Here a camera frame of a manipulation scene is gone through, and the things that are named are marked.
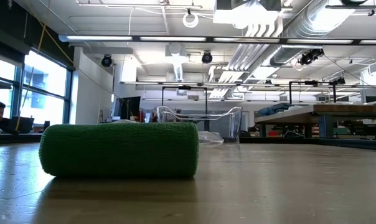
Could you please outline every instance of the ceiling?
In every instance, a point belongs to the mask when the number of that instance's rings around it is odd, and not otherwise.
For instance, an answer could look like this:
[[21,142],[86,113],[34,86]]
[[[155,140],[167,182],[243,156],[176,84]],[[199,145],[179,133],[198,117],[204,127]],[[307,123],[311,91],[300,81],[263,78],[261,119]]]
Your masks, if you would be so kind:
[[[106,4],[137,4],[136,0],[102,0]],[[114,34],[126,35],[200,35],[200,36],[241,36],[246,30],[238,30],[230,24],[214,24],[212,19],[199,17],[197,27],[190,29],[182,24],[182,10],[166,9],[166,20],[164,20],[160,9],[148,9],[154,13],[131,9],[110,9],[106,7],[84,7],[79,6],[74,0],[52,0],[50,8],[54,13],[49,14],[46,20],[47,6],[49,0],[15,0],[22,7],[34,13],[42,21],[48,21],[48,26],[59,34]],[[212,14],[214,1],[211,0],[170,0],[171,4],[203,6],[204,14]],[[284,13],[284,24],[288,23],[309,0],[293,0],[292,11]],[[100,3],[100,0],[91,0],[91,3]],[[159,4],[159,0],[142,0],[140,4]],[[376,38],[376,16],[366,16],[368,12],[357,11],[354,16],[350,16],[341,26],[332,31],[327,37],[366,37]],[[165,47],[164,43],[114,43],[114,42],[90,42],[90,49],[130,47],[142,64],[138,69],[138,77],[145,81],[150,76],[166,76],[167,72],[172,72],[172,65],[164,63]],[[228,63],[234,55],[237,44],[186,44],[187,53],[190,54],[189,63],[183,64],[184,72],[207,74],[210,65],[201,63],[201,56],[205,50],[210,50],[214,56],[213,64]],[[363,65],[355,63],[372,63],[376,58],[376,47],[339,47],[325,46],[325,54],[333,58],[341,67],[347,68],[354,75],[359,75],[359,70]],[[121,61],[122,55],[114,55],[116,61]],[[348,60],[354,57],[353,63]],[[101,55],[92,54],[91,58],[100,60]],[[323,57],[314,62],[311,66],[299,71],[295,69],[296,61],[292,61],[292,68],[282,68],[276,72],[276,83],[286,83],[288,80],[321,80],[341,69],[330,60]],[[357,83],[358,79],[346,76],[347,83]]]

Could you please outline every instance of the green roll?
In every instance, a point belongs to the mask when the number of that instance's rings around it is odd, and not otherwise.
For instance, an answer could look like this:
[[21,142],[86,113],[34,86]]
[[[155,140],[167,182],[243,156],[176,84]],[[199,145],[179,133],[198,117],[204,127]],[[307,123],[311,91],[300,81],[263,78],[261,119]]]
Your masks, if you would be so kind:
[[57,177],[192,177],[198,156],[192,123],[54,125],[39,149]]

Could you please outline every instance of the plastic bag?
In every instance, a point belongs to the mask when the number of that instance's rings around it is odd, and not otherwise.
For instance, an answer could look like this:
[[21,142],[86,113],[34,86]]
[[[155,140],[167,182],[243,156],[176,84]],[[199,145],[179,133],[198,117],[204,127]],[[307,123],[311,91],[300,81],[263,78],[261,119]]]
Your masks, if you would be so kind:
[[224,139],[220,133],[211,133],[208,131],[199,131],[199,145],[201,147],[217,147],[223,144]]

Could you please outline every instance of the table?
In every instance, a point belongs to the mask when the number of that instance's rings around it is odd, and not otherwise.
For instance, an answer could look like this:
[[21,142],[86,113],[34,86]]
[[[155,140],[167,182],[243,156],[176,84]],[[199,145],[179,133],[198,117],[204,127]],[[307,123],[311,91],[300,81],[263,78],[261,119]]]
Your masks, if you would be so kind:
[[38,144],[0,146],[3,223],[376,224],[376,151],[201,148],[193,179],[57,179]]
[[333,122],[358,119],[376,119],[376,106],[310,105],[295,110],[256,118],[255,123],[260,125],[260,135],[263,138],[266,137],[266,124],[303,124],[307,138],[311,137],[312,125],[318,124],[320,137],[331,138],[334,135]]

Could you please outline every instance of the workbench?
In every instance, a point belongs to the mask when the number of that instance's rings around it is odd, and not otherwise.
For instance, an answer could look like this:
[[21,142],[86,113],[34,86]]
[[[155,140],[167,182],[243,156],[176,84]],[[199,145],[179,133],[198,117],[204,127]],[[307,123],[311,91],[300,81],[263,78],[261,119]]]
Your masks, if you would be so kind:
[[260,125],[260,136],[266,137],[267,124],[301,124],[304,125],[305,137],[310,138],[313,124],[319,125],[321,138],[333,137],[333,122],[359,119],[376,119],[374,105],[330,105],[317,104],[295,110],[284,111],[255,119]]
[[201,148],[194,178],[167,180],[58,179],[41,169],[38,148],[0,146],[0,224],[376,224],[373,150]]

